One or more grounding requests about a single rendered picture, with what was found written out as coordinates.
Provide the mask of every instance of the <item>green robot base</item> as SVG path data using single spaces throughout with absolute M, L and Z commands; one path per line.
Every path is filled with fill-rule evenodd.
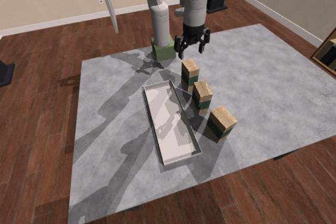
M 176 58 L 176 51 L 174 50 L 174 40 L 169 35 L 170 42 L 165 47 L 159 47 L 154 44 L 154 38 L 151 38 L 153 56 L 156 61 L 163 61 Z

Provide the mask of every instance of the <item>black speaker base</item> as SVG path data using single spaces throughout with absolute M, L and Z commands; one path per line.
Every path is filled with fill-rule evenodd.
M 218 12 L 218 11 L 221 11 L 221 10 L 225 10 L 225 9 L 228 9 L 228 7 L 226 5 L 222 6 L 222 7 L 219 7 L 219 8 L 215 8 L 215 9 L 207 9 L 207 14 L 212 14 L 212 13 L 215 13 L 215 12 Z
M 7 66 L 7 70 L 6 70 L 5 78 L 2 82 L 0 82 L 0 87 L 9 85 L 12 82 L 15 64 L 14 63 L 7 64 L 6 66 Z

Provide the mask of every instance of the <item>green stripe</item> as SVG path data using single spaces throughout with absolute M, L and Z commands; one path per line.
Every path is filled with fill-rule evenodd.
M 188 76 L 185 74 L 185 72 L 182 70 L 182 79 L 188 86 L 194 85 L 195 82 L 198 81 L 198 75 L 194 77 L 188 78 Z
M 211 129 L 211 131 L 218 137 L 218 139 L 222 139 L 224 136 L 228 135 L 231 130 L 229 129 L 228 131 L 226 132 L 222 132 L 217 126 L 216 124 L 213 123 L 213 121 L 211 119 L 208 119 L 208 122 L 207 122 L 207 126 Z
M 211 100 L 204 101 L 204 102 L 199 102 L 199 100 L 196 97 L 195 92 L 192 92 L 192 100 L 194 101 L 197 109 L 202 110 L 202 109 L 207 109 L 210 107 Z

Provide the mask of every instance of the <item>tray rim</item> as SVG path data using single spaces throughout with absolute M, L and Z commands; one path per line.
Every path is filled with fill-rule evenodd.
M 160 144 L 158 143 L 157 132 L 156 132 L 156 128 L 155 128 L 155 125 L 154 125 L 155 138 L 156 138 L 155 140 L 156 140 L 157 143 L 158 143 L 158 147 L 159 147 L 159 150 L 160 150 L 160 154 L 161 154 L 161 158 L 162 158 L 163 165 L 164 165 L 164 166 L 167 166 L 167 165 L 170 165 L 170 164 L 173 164 L 173 163 L 177 163 L 177 162 L 180 162 L 180 161 L 184 161 L 184 160 L 189 159 L 189 158 L 192 158 L 192 157 L 196 157 L 196 156 L 198 156 L 198 155 L 201 155 L 203 152 L 202 152 L 202 149 L 201 149 L 200 145 L 198 144 L 198 141 L 197 141 L 197 139 L 196 139 L 194 130 L 193 130 L 192 127 L 191 127 L 190 121 L 189 121 L 188 117 L 186 116 L 186 113 L 185 113 L 185 110 L 184 110 L 184 108 L 183 108 L 183 105 L 182 105 L 182 103 L 181 103 L 181 101 L 180 101 L 179 95 L 178 95 L 178 93 L 176 92 L 176 89 L 175 89 L 175 87 L 174 87 L 174 84 L 173 84 L 173 82 L 172 82 L 171 80 L 167 80 L 167 81 L 163 81 L 163 82 L 154 83 L 154 84 L 150 84 L 150 85 L 144 86 L 144 92 L 145 92 L 145 96 L 146 96 L 146 100 L 147 100 L 147 104 L 148 104 L 148 110 L 149 110 L 149 112 L 150 112 L 150 116 L 151 116 L 151 119 L 152 119 L 152 121 L 153 121 L 153 124 L 154 124 L 154 120 L 153 120 L 153 117 L 152 117 L 152 114 L 151 114 L 150 103 L 148 102 L 147 91 L 156 89 L 156 88 L 158 88 L 158 87 L 163 87 L 163 86 L 169 86 L 170 89 L 172 89 L 172 90 L 174 91 L 174 94 L 175 94 L 175 96 L 177 97 L 177 100 L 178 100 L 178 103 L 179 103 L 178 106 L 180 106 L 180 108 L 181 108 L 181 110 L 182 110 L 182 111 L 181 111 L 181 114 L 183 114 L 183 116 L 185 116 L 186 121 L 187 121 L 187 123 L 186 123 L 186 128 L 187 128 L 187 130 L 188 130 L 188 132 L 189 132 L 189 135 L 190 135 L 190 137 L 191 137 L 191 139 L 192 139 L 192 144 L 193 144 L 194 147 L 195 147 L 195 151 L 191 153 L 191 156 L 189 156 L 189 157 L 185 157 L 185 158 L 180 159 L 180 160 L 171 161 L 171 162 L 169 162 L 169 163 L 167 163 L 167 162 L 165 163 L 164 160 L 163 160 L 163 158 L 162 158 L 161 147 L 160 147 Z

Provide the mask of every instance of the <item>rectangular tray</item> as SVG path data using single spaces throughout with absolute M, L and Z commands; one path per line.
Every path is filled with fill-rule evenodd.
M 202 154 L 171 80 L 144 87 L 164 165 Z

